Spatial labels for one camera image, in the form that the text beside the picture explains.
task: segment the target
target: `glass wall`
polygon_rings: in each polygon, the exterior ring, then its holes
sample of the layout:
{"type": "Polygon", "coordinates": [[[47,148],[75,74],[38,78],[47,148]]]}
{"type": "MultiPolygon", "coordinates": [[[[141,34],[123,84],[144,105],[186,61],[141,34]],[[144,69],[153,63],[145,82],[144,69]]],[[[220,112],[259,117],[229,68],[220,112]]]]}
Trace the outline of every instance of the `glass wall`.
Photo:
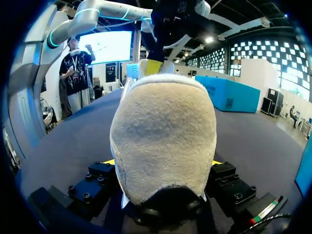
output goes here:
{"type": "Polygon", "coordinates": [[[300,95],[310,96],[309,64],[305,48],[276,40],[244,41],[230,49],[230,75],[240,76],[241,59],[265,59],[278,71],[279,87],[300,95]]]}
{"type": "Polygon", "coordinates": [[[224,55],[224,48],[221,48],[209,55],[199,57],[199,67],[219,73],[224,73],[224,55]]]}
{"type": "Polygon", "coordinates": [[[186,66],[188,66],[188,67],[197,67],[198,66],[197,58],[188,60],[186,62],[186,66]]]}

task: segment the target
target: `gray floor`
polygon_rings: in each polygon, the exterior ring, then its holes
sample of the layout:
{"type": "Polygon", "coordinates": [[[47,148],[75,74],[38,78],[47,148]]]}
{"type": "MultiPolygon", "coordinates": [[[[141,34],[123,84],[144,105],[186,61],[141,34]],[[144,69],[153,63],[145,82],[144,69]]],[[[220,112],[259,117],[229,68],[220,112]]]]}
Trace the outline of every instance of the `gray floor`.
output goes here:
{"type": "MultiPolygon", "coordinates": [[[[67,187],[78,183],[89,165],[112,158],[109,130],[120,95],[120,91],[115,91],[101,97],[41,140],[17,176],[17,184],[25,198],[42,186],[49,189],[54,185],[67,193],[67,187]]],[[[286,196],[289,201],[283,212],[293,212],[301,201],[294,179],[303,148],[260,114],[218,110],[215,114],[215,160],[232,163],[246,183],[257,187],[258,197],[268,192],[286,196]]],[[[225,217],[213,199],[211,201],[219,232],[224,233],[232,220],[225,217]]]]}
{"type": "Polygon", "coordinates": [[[265,117],[267,120],[274,123],[280,129],[282,129],[292,139],[294,139],[294,141],[297,142],[303,149],[306,147],[308,141],[305,135],[301,131],[299,131],[298,128],[296,129],[293,128],[292,124],[288,123],[284,118],[282,117],[274,118],[262,112],[259,112],[259,114],[265,117]]]}

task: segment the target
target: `plush toy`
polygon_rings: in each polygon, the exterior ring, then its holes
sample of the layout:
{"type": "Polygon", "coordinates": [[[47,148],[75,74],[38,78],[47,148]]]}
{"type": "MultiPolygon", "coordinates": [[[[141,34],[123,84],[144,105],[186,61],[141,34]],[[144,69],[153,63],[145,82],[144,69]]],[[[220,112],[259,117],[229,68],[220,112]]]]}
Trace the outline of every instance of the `plush toy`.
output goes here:
{"type": "Polygon", "coordinates": [[[197,81],[157,74],[137,81],[120,103],[110,131],[125,196],[139,205],[163,188],[203,194],[216,146],[216,121],[197,81]]]}

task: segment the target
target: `yellow tag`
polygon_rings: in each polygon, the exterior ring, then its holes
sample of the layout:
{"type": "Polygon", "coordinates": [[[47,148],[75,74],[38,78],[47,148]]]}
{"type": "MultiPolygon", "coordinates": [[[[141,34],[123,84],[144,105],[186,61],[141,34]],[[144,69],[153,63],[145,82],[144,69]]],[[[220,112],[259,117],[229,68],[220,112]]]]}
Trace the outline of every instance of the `yellow tag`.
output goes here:
{"type": "Polygon", "coordinates": [[[162,65],[162,62],[148,59],[145,75],[149,76],[153,74],[158,74],[161,65],[162,65]]]}
{"type": "MultiPolygon", "coordinates": [[[[112,159],[112,160],[109,160],[109,161],[106,161],[106,162],[101,162],[101,163],[110,163],[112,165],[115,165],[115,160],[112,159]]],[[[215,165],[215,164],[222,164],[222,162],[213,161],[213,165],[215,165]]]]}

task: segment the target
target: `man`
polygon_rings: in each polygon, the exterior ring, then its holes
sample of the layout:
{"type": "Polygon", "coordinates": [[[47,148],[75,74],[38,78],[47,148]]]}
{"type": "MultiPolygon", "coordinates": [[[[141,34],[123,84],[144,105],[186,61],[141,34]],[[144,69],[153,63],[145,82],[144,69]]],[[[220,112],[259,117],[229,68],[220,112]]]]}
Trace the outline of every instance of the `man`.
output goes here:
{"type": "Polygon", "coordinates": [[[67,96],[72,113],[90,103],[88,91],[88,77],[86,75],[86,64],[96,60],[91,45],[86,45],[90,52],[78,49],[76,38],[68,39],[69,54],[63,59],[59,75],[66,84],[67,96]]]}
{"type": "Polygon", "coordinates": [[[293,110],[294,110],[294,106],[292,106],[289,114],[290,114],[291,118],[294,120],[293,127],[296,128],[297,117],[294,116],[293,110]]]}

